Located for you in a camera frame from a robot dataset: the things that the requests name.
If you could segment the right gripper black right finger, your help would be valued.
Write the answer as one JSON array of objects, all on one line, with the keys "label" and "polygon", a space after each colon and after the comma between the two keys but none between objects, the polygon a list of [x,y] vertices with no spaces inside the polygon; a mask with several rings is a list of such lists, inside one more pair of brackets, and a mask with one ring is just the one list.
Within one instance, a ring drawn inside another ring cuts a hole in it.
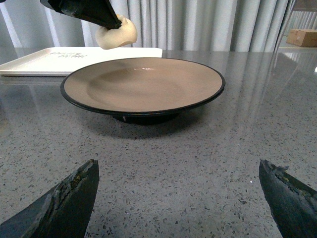
[{"label": "right gripper black right finger", "polygon": [[260,161],[259,179],[272,217],[284,238],[315,238],[317,192],[286,170]]}]

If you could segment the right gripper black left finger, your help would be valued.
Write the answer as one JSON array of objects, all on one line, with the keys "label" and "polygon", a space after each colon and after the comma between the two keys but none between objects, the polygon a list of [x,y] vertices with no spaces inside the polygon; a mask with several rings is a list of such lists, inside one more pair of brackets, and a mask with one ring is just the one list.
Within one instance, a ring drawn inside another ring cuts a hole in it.
[{"label": "right gripper black left finger", "polygon": [[3,222],[2,238],[82,238],[94,207],[99,164],[89,160],[28,207]]}]

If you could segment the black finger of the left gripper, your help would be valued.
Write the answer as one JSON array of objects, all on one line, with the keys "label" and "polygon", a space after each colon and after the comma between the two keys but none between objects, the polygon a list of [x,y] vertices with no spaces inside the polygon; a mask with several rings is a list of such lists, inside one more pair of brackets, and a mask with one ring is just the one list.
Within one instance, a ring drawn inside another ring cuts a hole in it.
[{"label": "black finger of the left gripper", "polygon": [[41,0],[40,3],[58,13],[85,20],[106,29],[119,29],[121,21],[109,0]]}]

